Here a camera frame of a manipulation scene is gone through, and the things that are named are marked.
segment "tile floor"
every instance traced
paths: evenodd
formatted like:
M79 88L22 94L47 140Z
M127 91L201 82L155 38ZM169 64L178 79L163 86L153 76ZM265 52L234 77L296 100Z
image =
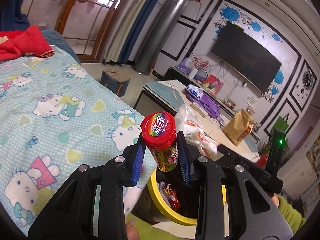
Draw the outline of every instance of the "tile floor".
M104 65L101 63L84 63L82 66L85 68L85 70L98 82L101 80L101 74L104 68L108 67L109 65ZM131 81L129 83L129 86L126 90L126 93L121 99L128 104L131 107L134 107L140 92L143 89L143 84L147 82L155 82L158 81L158 79L153 76L143 76L131 69L130 65L123 65L123 68L126 69L131 74ZM228 214L228 205L225 205L225 213ZM225 235L229 235L229 223L225 222ZM188 226L182 226L178 225L174 222L161 222L159 224L154 225L156 228L160 228L162 230L165 230L175 236L178 237L184 237L188 239L194 239L195 233L196 233L196 227L188 227Z
M100 82L101 75L103 69L106 67L109 67L110 65L104 65L102 63L83 63L81 64L84 69L93 76L97 81ZM129 106L134 107L140 92L142 91L143 84L148 82L155 82L159 81L155 76L143 76L138 74L137 72L133 71L131 69L130 65L123 65L122 67L116 65L112 67L119 67L124 68L126 71L128 71L131 75L131 80L129 83L129 86L125 92L125 95L121 97L121 99Z

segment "hand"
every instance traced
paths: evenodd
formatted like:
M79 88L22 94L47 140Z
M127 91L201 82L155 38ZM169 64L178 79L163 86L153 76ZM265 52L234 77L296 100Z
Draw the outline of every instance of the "hand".
M135 222L136 220L133 218L125 225L128 240L140 240L138 230L134 227Z
M278 197L276 196L276 194L271 194L269 192L267 192L268 196L271 198L272 202L276 205L276 207L279 207L280 205L280 201L278 199Z
M127 238L128 240L140 240L138 230L134 226L127 227Z

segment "light blue blanket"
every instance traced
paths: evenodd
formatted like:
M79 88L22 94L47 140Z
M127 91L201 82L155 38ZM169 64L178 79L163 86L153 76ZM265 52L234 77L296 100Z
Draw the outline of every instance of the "light blue blanket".
M54 50L50 58L0 64L0 201L25 234L79 165L121 155L143 120L68 53ZM147 150L138 186L124 188L126 214L155 167Z

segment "black tv screen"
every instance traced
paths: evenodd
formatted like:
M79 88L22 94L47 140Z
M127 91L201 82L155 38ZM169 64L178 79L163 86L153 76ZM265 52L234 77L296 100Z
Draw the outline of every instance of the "black tv screen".
M211 52L266 92L281 63L240 27L227 22Z

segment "metal screw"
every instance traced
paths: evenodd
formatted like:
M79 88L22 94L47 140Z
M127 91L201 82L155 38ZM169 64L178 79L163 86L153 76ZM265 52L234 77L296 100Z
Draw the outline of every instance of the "metal screw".
M124 157L123 156L116 157L116 162L117 163L123 163L124 162Z
M88 169L88 166L87 165L81 165L80 167L79 167L79 171L81 171L81 172L84 172L84 171L86 171Z
M200 156L200 157L198 158L198 161L200 161L201 163L206 163L206 162L208 161L208 158L205 157L205 156Z
M237 165L236 171L242 172L242 171L244 171L244 167L242 167L241 165Z

